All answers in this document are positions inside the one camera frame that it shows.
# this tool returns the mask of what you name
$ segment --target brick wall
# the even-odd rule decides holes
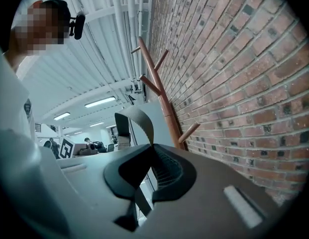
[[[309,40],[284,0],[155,0],[150,52],[188,150],[279,202],[309,171]],[[148,98],[155,96],[148,92]]]

